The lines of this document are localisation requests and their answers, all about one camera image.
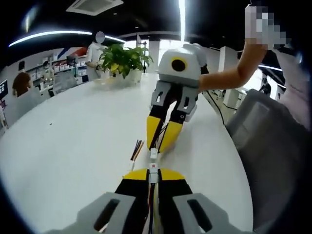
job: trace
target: potted plant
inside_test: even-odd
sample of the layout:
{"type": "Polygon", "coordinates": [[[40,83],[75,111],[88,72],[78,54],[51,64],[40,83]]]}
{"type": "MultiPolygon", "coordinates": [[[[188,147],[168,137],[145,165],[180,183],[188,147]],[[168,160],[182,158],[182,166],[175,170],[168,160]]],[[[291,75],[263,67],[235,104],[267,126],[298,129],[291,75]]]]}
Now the potted plant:
{"type": "Polygon", "coordinates": [[[153,61],[151,56],[146,56],[144,52],[147,48],[123,48],[119,44],[114,44],[103,49],[100,60],[103,61],[102,69],[110,70],[114,77],[129,79],[131,81],[139,81],[146,63],[147,67],[150,61],[153,61]]]}

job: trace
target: black ceiling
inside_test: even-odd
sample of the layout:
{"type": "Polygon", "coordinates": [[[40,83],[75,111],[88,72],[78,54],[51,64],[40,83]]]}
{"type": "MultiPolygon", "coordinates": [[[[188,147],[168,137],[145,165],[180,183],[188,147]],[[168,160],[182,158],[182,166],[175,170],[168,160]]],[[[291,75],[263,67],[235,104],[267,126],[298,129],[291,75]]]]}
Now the black ceiling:
{"type": "MultiPolygon", "coordinates": [[[[58,35],[32,39],[8,48],[8,45],[25,35],[49,30],[102,31],[110,36],[135,32],[180,31],[178,0],[123,0],[124,4],[109,9],[97,16],[66,12],[75,0],[24,0],[6,2],[8,14],[1,15],[5,22],[5,37],[0,48],[1,67],[31,54],[61,47],[87,46],[92,36],[58,35]],[[25,31],[24,18],[34,15],[25,31]]],[[[185,0],[186,40],[207,47],[224,45],[237,51],[244,45],[244,8],[249,0],[185,0]]],[[[149,39],[172,38],[178,35],[150,35],[149,39]]],[[[266,65],[277,66],[276,58],[270,54],[266,65]]]]}

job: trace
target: black circular eye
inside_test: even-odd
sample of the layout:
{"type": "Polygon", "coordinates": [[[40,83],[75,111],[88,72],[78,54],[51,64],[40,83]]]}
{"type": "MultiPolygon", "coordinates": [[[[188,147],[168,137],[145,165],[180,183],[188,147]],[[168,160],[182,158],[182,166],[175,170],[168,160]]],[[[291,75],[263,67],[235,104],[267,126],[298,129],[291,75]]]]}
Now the black circular eye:
{"type": "Polygon", "coordinates": [[[171,66],[177,72],[183,72],[186,68],[185,63],[179,59],[173,60],[171,66]]]}

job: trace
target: white round table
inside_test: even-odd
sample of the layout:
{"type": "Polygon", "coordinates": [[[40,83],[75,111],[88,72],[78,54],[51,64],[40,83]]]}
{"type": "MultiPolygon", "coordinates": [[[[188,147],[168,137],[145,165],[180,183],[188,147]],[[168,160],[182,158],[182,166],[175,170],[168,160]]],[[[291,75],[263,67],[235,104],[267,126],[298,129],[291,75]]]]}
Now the white round table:
{"type": "MultiPolygon", "coordinates": [[[[18,212],[36,232],[63,229],[127,173],[158,75],[104,90],[93,82],[67,90],[19,119],[0,139],[0,175],[18,212]]],[[[160,166],[182,173],[193,193],[224,209],[231,224],[251,231],[253,206],[237,150],[212,106],[199,95],[175,147],[160,166]]],[[[135,169],[148,167],[144,145],[135,169]]]]}

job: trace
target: air conditioner vent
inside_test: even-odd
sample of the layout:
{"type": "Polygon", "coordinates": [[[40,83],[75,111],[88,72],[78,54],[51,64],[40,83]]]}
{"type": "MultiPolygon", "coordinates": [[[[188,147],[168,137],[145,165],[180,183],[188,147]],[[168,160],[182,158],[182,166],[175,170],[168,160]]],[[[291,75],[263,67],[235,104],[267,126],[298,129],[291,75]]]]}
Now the air conditioner vent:
{"type": "Polygon", "coordinates": [[[96,16],[121,4],[122,0],[77,0],[66,11],[96,16]]]}

